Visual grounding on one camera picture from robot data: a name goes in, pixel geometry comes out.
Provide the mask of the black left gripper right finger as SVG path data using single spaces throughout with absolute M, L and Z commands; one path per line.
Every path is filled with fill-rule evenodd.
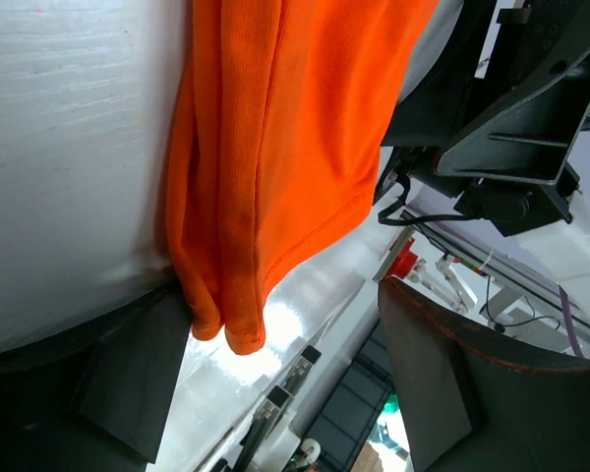
M 590 471 L 590 360 L 462 317 L 395 278 L 378 305 L 417 471 Z

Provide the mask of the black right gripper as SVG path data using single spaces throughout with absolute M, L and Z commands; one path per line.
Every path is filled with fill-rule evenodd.
M 436 171 L 468 183 L 455 210 L 512 236 L 572 219 L 579 176 L 568 154 L 590 132 L 590 1 L 500 10 L 477 80 L 494 10 L 493 1 L 463 3 L 440 57 L 395 106 L 383 145 L 439 148 L 452 137 Z

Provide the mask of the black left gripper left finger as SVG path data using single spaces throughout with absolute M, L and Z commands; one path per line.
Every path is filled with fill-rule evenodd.
M 177 284 L 0 353 L 0 471 L 154 463 L 193 313 Z

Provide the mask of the orange t shirt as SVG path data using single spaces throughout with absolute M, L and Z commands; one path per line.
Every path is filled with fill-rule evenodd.
M 368 216 L 434 1 L 194 1 L 165 222 L 198 340 L 249 355 L 270 291 Z

